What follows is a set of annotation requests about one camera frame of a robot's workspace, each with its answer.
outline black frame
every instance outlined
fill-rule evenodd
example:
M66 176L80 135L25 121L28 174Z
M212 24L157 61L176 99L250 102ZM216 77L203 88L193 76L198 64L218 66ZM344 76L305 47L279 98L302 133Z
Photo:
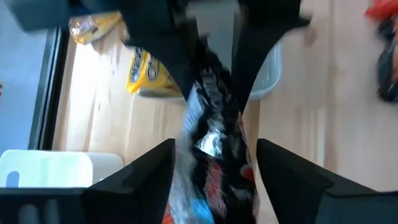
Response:
M57 122L69 33L61 28L47 31L39 89L37 91L29 149L51 150Z

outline chip bag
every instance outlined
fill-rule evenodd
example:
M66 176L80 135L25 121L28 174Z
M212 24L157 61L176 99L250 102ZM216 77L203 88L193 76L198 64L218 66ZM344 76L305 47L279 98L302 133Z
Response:
M386 48L377 62L379 97L390 103L398 103L397 24L397 16L393 16L383 21L379 26L379 33L386 41Z
M398 13L398 0L373 0L373 5L366 15L377 20L384 20Z
M120 20L120 12L76 17L69 21L69 31L79 44L89 44L106 35Z
M129 93L139 93L145 89L163 96L182 95L164 65L139 47L134 47L126 88Z

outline yellow snack bag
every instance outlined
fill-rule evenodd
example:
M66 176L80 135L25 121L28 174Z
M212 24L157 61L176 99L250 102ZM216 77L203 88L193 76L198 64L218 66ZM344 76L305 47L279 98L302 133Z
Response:
M89 44L106 35L121 18L120 12L76 17L69 21L70 35L76 43Z
M151 90L165 96L180 96L181 92L171 75L149 52L134 48L126 88L129 93Z

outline black snack bag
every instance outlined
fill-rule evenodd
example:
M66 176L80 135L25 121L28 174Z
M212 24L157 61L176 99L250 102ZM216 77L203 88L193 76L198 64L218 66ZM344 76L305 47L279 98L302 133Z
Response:
M377 79L380 99L398 102L398 49L396 38L397 16L381 22L378 31L386 41L386 47L377 62Z
M255 223L258 199L230 72L202 42L169 197L174 223Z

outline snack bag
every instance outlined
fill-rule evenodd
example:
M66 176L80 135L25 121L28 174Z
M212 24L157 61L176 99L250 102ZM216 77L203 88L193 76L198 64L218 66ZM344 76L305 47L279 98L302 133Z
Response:
M126 88L129 93L137 93L145 89L165 96L181 96L177 84L164 65L139 47L134 48L134 55L127 73Z
M384 20L398 13L398 0L373 0L373 5L366 15L377 20Z
M120 12L76 17L69 21L69 31L79 44L89 44L106 35L120 20Z
M256 223L258 197L231 74L203 42L163 223Z
M386 48L377 62L379 97L390 103L398 103L398 36L396 27L397 16L386 19L379 27L380 35L386 40Z

